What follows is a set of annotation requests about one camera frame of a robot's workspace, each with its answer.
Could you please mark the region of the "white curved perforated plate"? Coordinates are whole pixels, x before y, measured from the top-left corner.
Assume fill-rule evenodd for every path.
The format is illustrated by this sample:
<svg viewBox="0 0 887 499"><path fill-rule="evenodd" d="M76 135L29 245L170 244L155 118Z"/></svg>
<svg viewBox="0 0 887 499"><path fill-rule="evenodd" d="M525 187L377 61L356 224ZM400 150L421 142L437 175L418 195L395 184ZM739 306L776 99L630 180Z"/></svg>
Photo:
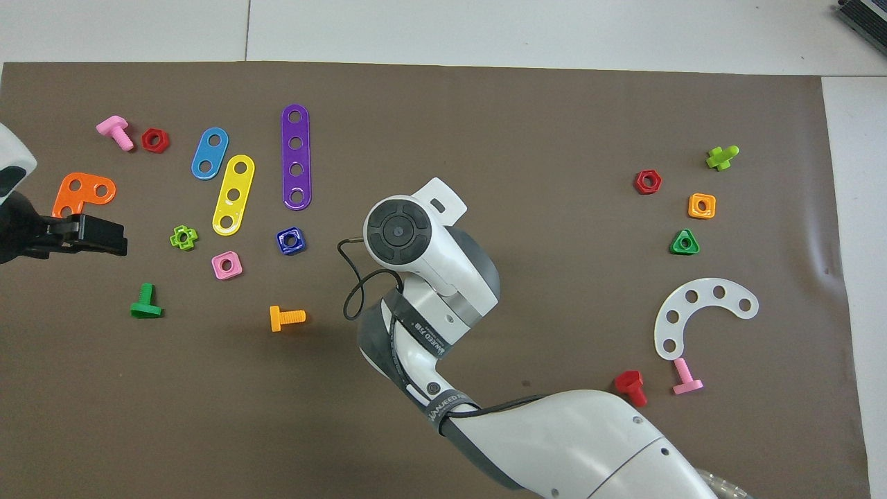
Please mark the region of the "white curved perforated plate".
<svg viewBox="0 0 887 499"><path fill-rule="evenodd" d="M737 282L715 277L688 281L665 298L653 323L653 346L663 360L683 356L685 325L708 307L729 310L739 319L752 319L759 311L757 297Z"/></svg>

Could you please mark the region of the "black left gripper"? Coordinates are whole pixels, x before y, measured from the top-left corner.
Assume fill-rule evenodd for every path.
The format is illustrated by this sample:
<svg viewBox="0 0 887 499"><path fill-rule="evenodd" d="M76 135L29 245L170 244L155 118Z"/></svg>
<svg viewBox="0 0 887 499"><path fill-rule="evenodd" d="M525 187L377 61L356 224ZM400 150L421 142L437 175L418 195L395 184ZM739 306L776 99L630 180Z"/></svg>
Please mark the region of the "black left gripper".
<svg viewBox="0 0 887 499"><path fill-rule="evenodd" d="M51 252L95 252L126 256L129 241L124 226L87 214L72 215L76 239L64 245L67 219L41 216L22 193L10 193L0 205L0 265L18 256L48 259ZM120 240L107 245L84 240Z"/></svg>

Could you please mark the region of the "blue two-hole plate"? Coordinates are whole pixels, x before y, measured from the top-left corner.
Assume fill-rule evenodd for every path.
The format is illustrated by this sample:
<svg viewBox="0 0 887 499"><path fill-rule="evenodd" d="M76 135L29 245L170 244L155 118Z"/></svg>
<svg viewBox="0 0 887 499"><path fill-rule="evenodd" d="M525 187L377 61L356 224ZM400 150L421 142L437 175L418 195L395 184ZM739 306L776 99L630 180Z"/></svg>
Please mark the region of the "blue two-hole plate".
<svg viewBox="0 0 887 499"><path fill-rule="evenodd" d="M212 180L220 171L230 139L219 127L204 130L191 160L191 174L197 180Z"/></svg>

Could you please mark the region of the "purple four-hole plate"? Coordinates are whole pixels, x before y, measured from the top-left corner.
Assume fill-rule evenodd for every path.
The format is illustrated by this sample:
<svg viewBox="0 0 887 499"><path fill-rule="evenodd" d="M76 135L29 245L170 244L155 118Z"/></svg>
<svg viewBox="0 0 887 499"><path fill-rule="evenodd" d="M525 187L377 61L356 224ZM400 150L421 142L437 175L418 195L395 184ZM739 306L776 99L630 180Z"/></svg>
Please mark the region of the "purple four-hole plate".
<svg viewBox="0 0 887 499"><path fill-rule="evenodd" d="M310 115L293 103L280 114L282 200L291 211L303 211L313 199Z"/></svg>

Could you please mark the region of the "pink square nut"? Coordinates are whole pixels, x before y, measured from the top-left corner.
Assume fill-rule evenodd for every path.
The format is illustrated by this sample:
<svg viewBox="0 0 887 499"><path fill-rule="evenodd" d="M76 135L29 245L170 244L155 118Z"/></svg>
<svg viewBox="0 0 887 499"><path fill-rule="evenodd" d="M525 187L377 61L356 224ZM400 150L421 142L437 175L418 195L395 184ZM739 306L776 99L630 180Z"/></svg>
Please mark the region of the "pink square nut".
<svg viewBox="0 0 887 499"><path fill-rule="evenodd" d="M242 274L240 256L235 252L223 252L210 260L213 275L220 281L231 280Z"/></svg>

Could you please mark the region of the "green plastic bolt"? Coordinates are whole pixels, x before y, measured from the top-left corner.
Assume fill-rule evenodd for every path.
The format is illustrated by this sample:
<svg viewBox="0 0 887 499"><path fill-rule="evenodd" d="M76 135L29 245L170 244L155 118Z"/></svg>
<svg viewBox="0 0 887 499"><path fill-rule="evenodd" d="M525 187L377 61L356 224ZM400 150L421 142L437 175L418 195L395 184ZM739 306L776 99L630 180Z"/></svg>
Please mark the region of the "green plastic bolt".
<svg viewBox="0 0 887 499"><path fill-rule="evenodd" d="M130 315L139 318L159 318L164 314L164 310L161 306L156 306L152 302L153 300L153 291L155 291L155 287L152 282L143 282L139 289L139 297L137 297L136 302L130 304Z"/></svg>

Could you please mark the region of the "yellow three-hole plate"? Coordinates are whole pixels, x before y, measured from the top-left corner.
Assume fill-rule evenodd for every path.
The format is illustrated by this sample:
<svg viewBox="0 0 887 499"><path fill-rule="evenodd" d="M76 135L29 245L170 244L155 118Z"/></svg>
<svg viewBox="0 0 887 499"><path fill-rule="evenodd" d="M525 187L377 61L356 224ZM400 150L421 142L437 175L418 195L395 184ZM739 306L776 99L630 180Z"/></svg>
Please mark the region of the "yellow three-hole plate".
<svg viewBox="0 0 887 499"><path fill-rule="evenodd" d="M256 164L248 155L235 155L227 162L211 222L219 236L233 236L240 230L254 173Z"/></svg>

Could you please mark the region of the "orange plastic bolt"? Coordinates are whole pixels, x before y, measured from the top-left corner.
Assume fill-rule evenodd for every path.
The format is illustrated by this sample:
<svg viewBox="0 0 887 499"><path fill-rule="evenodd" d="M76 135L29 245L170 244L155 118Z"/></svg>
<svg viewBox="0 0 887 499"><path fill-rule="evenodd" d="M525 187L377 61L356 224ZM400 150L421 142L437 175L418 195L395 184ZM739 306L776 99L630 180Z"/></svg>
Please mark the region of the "orange plastic bolt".
<svg viewBox="0 0 887 499"><path fill-rule="evenodd" d="M279 306L269 307L270 331L278 333L282 326L306 322L305 310L281 310Z"/></svg>

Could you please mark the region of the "red plastic bolt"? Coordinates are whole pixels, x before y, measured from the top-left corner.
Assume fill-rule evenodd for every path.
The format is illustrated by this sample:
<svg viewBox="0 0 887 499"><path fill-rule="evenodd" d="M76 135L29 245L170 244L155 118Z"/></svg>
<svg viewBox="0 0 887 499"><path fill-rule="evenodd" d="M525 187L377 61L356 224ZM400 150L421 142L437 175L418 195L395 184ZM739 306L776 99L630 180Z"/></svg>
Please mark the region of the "red plastic bolt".
<svg viewBox="0 0 887 499"><path fill-rule="evenodd" d="M631 405L643 408L647 405L647 395L644 389L644 379L640 371L626 370L615 377L615 391L627 398Z"/></svg>

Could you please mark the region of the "brown paper mat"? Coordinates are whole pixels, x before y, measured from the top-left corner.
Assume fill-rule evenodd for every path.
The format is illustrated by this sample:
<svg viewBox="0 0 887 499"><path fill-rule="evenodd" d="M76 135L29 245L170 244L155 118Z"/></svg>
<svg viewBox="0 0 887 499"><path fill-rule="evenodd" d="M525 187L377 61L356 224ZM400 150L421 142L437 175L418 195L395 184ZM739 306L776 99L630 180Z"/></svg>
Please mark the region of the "brown paper mat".
<svg viewBox="0 0 887 499"><path fill-rule="evenodd" d="M313 199L282 200L280 114L310 115ZM97 133L129 122L123 151ZM533 499L481 473L368 365L336 252L371 206L440 177L459 226L500 272L501 300L440 362L479 404L608 391L640 370L649 418L697 467L769 499L869 499L867 453L823 86L816 77L286 63L6 64L0 123L53 207L69 173L110 177L87 209L129 254L0 265L0 499ZM191 174L204 130L230 142ZM142 134L165 130L162 154ZM710 149L736 145L730 168ZM213 209L227 162L256 171L240 230ZM661 189L633 181L655 168ZM692 193L716 216L687 214ZM197 231L172 247L178 225ZM280 253L276 234L306 249ZM696 255L671 254L691 229ZM240 256L242 274L211 259ZM675 395L653 341L679 286L737 282L759 311L698 310ZM130 315L143 282L159 318ZM269 307L307 320L270 331Z"/></svg>

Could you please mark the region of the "dark striped device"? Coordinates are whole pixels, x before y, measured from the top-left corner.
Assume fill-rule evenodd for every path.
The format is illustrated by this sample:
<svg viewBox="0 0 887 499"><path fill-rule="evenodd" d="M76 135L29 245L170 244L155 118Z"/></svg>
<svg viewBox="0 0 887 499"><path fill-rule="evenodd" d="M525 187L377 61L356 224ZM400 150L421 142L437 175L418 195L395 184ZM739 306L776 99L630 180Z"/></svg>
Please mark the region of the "dark striped device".
<svg viewBox="0 0 887 499"><path fill-rule="evenodd" d="M861 35L887 44L887 0L837 0L836 15Z"/></svg>

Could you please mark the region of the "orange three-hole corner plate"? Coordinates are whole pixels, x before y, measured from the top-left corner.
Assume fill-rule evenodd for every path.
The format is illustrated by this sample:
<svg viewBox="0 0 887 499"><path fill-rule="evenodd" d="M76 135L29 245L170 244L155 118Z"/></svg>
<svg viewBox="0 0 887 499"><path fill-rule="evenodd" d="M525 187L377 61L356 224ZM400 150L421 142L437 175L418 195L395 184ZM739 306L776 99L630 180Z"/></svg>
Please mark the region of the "orange three-hole corner plate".
<svg viewBox="0 0 887 499"><path fill-rule="evenodd" d="M61 181L53 203L53 217L66 218L83 212L87 204L104 205L117 193L114 180L89 173L69 173Z"/></svg>

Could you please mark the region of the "pink plastic bolt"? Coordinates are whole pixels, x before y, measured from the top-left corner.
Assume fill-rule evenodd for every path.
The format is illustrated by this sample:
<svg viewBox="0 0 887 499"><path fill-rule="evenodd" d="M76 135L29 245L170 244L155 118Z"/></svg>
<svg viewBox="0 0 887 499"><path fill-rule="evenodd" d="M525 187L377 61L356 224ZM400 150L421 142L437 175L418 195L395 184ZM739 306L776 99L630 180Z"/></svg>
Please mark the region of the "pink plastic bolt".
<svg viewBox="0 0 887 499"><path fill-rule="evenodd" d="M135 144L126 132L129 122L121 116L109 116L95 127L97 133L114 140L123 151L133 151Z"/></svg>
<svg viewBox="0 0 887 499"><path fill-rule="evenodd" d="M676 383L672 388L675 395L689 394L704 388L703 382L692 375L684 358L675 359L674 366L679 378L679 383Z"/></svg>

